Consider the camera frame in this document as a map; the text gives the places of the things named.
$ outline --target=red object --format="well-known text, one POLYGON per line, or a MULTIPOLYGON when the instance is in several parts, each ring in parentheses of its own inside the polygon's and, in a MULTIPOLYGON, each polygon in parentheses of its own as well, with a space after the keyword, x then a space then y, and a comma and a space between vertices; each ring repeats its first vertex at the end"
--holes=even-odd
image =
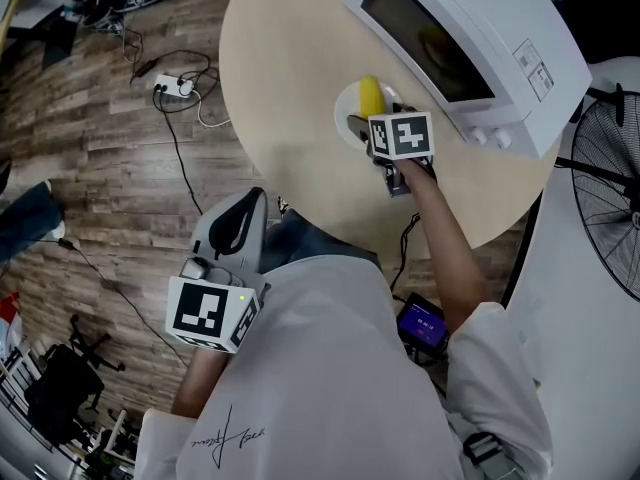
POLYGON ((0 300, 0 320, 4 320, 9 325, 18 314, 20 308, 20 294, 12 293, 6 299, 0 300))

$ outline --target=white t-shirt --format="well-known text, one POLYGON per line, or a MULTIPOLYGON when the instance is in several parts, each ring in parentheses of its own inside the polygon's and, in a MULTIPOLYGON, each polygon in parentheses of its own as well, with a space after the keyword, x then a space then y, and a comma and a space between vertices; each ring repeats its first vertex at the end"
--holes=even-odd
MULTIPOLYGON (((135 479, 462 479, 462 445, 407 358, 378 269, 321 256, 267 278, 264 308, 200 418, 146 413, 135 479)), ((551 437, 507 312, 481 304, 449 357, 447 410, 546 478, 551 437)))

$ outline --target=blue jeans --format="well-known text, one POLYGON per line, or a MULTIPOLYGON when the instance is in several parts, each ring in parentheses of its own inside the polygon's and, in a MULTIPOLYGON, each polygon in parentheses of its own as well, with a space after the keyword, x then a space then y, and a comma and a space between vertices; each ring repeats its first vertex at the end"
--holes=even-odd
POLYGON ((0 262, 28 249, 61 221, 62 211, 46 183, 22 194, 0 215, 0 262))
POLYGON ((267 230, 260 273, 266 274, 287 263, 326 254, 362 258, 380 268, 376 254, 338 240, 302 218, 295 210, 287 210, 282 222, 267 230))

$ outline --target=white power strip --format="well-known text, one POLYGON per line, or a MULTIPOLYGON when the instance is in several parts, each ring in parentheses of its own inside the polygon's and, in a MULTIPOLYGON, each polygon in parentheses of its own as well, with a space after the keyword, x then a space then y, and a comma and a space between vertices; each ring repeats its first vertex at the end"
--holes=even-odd
POLYGON ((191 80, 182 80, 182 84, 178 83, 179 79, 175 76, 158 75, 156 77, 156 87, 160 86, 164 94, 176 96, 178 98, 188 98, 193 91, 193 82, 191 80))

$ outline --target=white plate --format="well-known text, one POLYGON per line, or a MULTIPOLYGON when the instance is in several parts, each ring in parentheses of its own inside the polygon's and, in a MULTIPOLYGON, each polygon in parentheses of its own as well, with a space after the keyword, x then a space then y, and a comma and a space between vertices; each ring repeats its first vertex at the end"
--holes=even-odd
MULTIPOLYGON (((384 103, 386 106, 386 113, 393 113, 393 104, 402 103, 402 99, 393 88, 387 84, 379 82, 382 89, 382 95, 384 96, 384 103)), ((350 146, 365 151, 366 145, 356 136, 347 124, 347 117, 351 114, 360 115, 360 82, 354 82, 349 85, 344 91, 340 93, 336 100, 336 105, 333 109, 333 119, 336 122, 336 128, 338 133, 344 139, 344 141, 350 146)))

